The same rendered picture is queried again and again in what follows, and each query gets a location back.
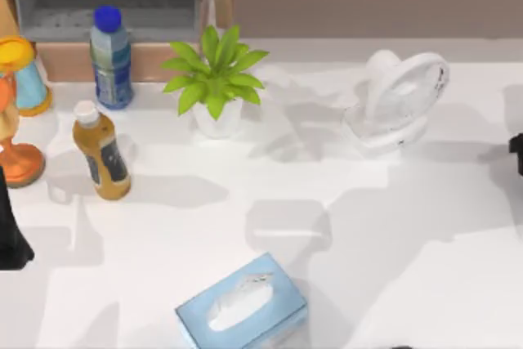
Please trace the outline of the green plant in white pot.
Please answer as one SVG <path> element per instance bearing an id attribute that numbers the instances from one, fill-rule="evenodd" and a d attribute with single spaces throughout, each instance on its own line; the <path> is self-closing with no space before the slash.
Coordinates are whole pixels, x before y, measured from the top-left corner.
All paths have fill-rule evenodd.
<path id="1" fill-rule="evenodd" d="M 258 92 L 265 86 L 251 68 L 269 52 L 252 49 L 240 41 L 239 34 L 237 25 L 223 34 L 209 25 L 199 50 L 185 42 L 171 42 L 175 56 L 162 63 L 178 72 L 163 89 L 164 93 L 180 93 L 177 114 L 191 112 L 198 129 L 212 139 L 224 139 L 237 131 L 245 102 L 261 104 Z"/>

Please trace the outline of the pulled out wooden drawer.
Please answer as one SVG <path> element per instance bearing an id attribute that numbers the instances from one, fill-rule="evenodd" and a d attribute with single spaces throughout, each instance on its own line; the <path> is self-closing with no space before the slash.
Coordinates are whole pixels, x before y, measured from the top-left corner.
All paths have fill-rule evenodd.
<path id="1" fill-rule="evenodd" d="M 169 44 L 195 45 L 207 19 L 207 0 L 15 0 L 22 36 L 35 43 L 51 82 L 93 80 L 90 36 L 127 30 L 132 78 L 162 82 L 161 63 L 174 55 Z"/>

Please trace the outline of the blue cup with orange rim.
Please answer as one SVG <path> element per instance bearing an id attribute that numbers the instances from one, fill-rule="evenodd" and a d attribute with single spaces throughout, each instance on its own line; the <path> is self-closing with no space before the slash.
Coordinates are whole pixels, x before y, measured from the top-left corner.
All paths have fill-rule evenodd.
<path id="1" fill-rule="evenodd" d="M 52 92 L 38 67 L 38 58 L 15 72 L 16 105 L 23 117 L 34 117 L 51 107 Z"/>

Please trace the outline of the white desk fan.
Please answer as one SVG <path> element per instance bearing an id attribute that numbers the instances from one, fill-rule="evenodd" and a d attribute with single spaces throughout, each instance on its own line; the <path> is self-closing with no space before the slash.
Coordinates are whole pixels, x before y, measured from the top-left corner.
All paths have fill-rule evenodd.
<path id="1" fill-rule="evenodd" d="M 449 64 L 434 52 L 402 60 L 380 50 L 365 70 L 365 96 L 342 117 L 351 147 L 363 156 L 378 156 L 412 144 L 425 132 L 428 113 L 448 86 Z"/>

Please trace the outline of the blue capped clear bottle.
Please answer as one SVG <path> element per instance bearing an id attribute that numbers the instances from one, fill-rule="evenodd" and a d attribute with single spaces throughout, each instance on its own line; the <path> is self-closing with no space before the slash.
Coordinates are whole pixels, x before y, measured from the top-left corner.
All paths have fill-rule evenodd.
<path id="1" fill-rule="evenodd" d="M 117 7 L 101 6 L 93 12 L 90 54 L 96 98 L 110 110 L 127 107 L 134 97 L 131 79 L 131 45 Z"/>

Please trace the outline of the amber bottle with white cap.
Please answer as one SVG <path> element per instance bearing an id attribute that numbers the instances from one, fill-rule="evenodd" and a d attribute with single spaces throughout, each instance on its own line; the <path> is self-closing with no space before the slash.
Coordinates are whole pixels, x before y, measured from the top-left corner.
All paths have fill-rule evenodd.
<path id="1" fill-rule="evenodd" d="M 74 142 L 87 160 L 96 193 L 106 200 L 121 199 L 131 188 L 131 176 L 120 154 L 114 123 L 93 101 L 79 101 L 74 116 Z"/>

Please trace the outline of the light blue tissue box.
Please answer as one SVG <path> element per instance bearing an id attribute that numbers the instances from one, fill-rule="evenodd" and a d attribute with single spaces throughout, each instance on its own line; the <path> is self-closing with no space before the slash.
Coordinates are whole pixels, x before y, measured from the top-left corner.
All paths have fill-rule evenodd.
<path id="1" fill-rule="evenodd" d="M 175 310 L 191 349 L 274 349 L 305 324 L 308 304 L 264 253 Z"/>

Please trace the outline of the orange trophy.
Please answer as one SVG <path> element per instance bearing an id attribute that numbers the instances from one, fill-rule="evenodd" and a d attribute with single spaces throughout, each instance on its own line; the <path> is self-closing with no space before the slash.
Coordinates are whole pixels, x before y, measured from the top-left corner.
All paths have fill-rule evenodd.
<path id="1" fill-rule="evenodd" d="M 45 168 L 45 158 L 38 147 L 13 142 L 20 125 L 15 72 L 33 59 L 34 48 L 26 39 L 15 35 L 0 38 L 0 169 L 11 188 L 30 185 Z"/>

